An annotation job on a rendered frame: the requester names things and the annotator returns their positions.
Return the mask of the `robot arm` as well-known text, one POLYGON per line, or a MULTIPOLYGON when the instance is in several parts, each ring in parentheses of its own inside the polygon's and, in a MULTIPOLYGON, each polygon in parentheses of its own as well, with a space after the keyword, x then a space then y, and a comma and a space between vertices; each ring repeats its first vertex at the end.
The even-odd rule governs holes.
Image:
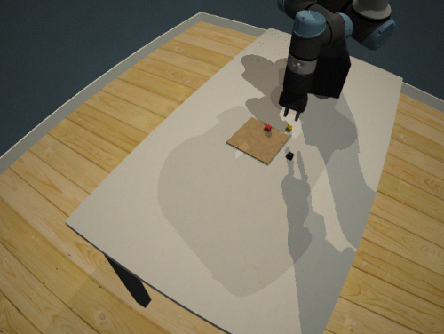
POLYGON ((378 49, 395 28, 388 1, 278 0, 279 9, 294 20, 290 55, 303 61, 319 55, 339 57, 349 36, 370 50, 378 49))

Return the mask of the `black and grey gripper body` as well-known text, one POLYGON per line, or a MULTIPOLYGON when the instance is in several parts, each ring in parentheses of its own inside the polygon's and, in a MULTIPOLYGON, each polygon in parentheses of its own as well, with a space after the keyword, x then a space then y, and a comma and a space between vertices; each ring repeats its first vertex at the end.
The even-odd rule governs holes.
POLYGON ((283 80, 283 92, 279 99, 280 106, 298 113, 305 111, 308 101, 307 93, 311 88, 317 60, 298 60, 289 53, 283 80))

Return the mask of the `tan mat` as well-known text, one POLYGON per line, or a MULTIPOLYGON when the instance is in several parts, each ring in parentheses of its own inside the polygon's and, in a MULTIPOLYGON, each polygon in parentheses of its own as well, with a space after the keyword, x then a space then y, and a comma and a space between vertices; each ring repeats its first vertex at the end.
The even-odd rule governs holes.
POLYGON ((226 143, 268 165, 289 135, 274 127, 267 132, 265 126, 267 124, 251 117, 226 143))

